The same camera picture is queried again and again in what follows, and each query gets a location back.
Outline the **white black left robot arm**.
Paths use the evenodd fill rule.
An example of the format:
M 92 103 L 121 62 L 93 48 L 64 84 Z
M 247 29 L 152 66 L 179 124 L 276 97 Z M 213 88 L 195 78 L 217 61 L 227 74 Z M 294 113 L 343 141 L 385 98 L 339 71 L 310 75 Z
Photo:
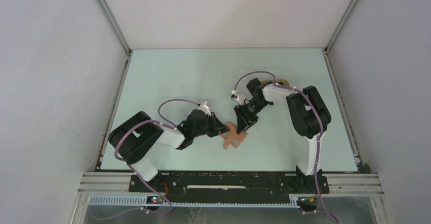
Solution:
M 180 124 L 170 126 L 140 111 L 115 128 L 108 136 L 114 147 L 114 157 L 125 162 L 141 179 L 147 191 L 156 191 L 161 185 L 159 170 L 151 162 L 149 152 L 157 144 L 182 150 L 196 137 L 216 137 L 229 132 L 215 113 L 192 110 Z

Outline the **orange leather card holder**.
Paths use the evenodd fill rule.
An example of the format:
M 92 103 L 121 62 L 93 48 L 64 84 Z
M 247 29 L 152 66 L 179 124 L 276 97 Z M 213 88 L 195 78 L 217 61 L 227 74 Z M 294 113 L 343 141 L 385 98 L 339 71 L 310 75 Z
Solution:
M 221 134 L 220 136 L 225 140 L 223 143 L 223 149 L 228 149 L 229 146 L 237 148 L 247 137 L 247 132 L 237 133 L 237 126 L 232 122 L 227 122 L 228 132 Z

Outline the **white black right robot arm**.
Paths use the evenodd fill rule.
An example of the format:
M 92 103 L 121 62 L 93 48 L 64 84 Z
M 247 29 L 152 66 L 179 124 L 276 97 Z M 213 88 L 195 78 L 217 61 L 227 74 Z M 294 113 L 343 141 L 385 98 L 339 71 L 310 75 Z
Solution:
M 321 175 L 319 167 L 321 140 L 331 123 L 331 115 L 322 97 L 314 86 L 297 89 L 276 81 L 250 80 L 247 89 L 251 99 L 246 99 L 236 89 L 231 98 L 238 101 L 234 107 L 237 119 L 237 133 L 240 134 L 255 125 L 258 113 L 274 103 L 287 105 L 295 131 L 306 138 L 304 153 L 297 165 L 296 187 L 303 193 L 310 192 Z

